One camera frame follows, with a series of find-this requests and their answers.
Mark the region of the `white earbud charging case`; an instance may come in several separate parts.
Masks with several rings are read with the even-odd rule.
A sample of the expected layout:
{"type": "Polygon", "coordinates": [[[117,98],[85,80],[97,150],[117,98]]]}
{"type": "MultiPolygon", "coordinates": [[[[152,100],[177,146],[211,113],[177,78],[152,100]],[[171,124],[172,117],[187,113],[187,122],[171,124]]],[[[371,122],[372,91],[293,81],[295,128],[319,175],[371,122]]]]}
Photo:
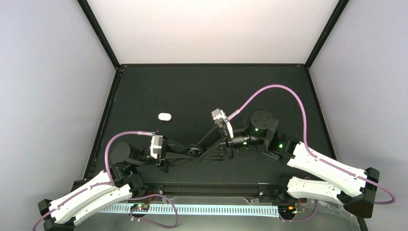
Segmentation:
{"type": "Polygon", "coordinates": [[[172,119],[172,115],[170,113],[159,113],[158,120],[168,122],[172,119]]]}

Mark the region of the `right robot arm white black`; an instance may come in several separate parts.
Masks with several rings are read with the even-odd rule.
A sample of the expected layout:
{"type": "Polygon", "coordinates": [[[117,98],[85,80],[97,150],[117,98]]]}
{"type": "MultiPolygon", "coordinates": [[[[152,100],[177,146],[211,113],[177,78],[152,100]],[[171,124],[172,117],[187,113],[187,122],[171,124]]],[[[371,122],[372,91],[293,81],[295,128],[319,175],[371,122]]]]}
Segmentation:
{"type": "Polygon", "coordinates": [[[281,164],[317,177],[305,180],[282,177],[274,195],[282,202],[292,198],[311,198],[335,203],[360,218],[371,218],[380,172],[372,167],[360,169],[307,149],[306,144],[277,130],[278,120],[266,110],[248,114],[242,129],[233,129],[225,113],[212,112],[214,127],[199,142],[199,160],[233,158],[240,148],[261,147],[265,155],[281,164]]]}

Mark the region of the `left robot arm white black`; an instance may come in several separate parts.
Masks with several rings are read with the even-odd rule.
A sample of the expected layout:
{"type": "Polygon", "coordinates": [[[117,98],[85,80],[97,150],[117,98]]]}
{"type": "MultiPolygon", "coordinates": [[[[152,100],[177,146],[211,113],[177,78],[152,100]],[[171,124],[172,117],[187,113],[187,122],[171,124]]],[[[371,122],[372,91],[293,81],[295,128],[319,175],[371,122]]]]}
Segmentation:
{"type": "Polygon", "coordinates": [[[163,197],[149,189],[137,168],[152,165],[168,172],[178,160],[195,160],[202,151],[153,136],[147,149],[120,142],[107,146],[105,154],[105,168],[95,177],[59,199],[44,199],[38,203],[44,230],[72,231],[90,216],[118,202],[163,197]]]}

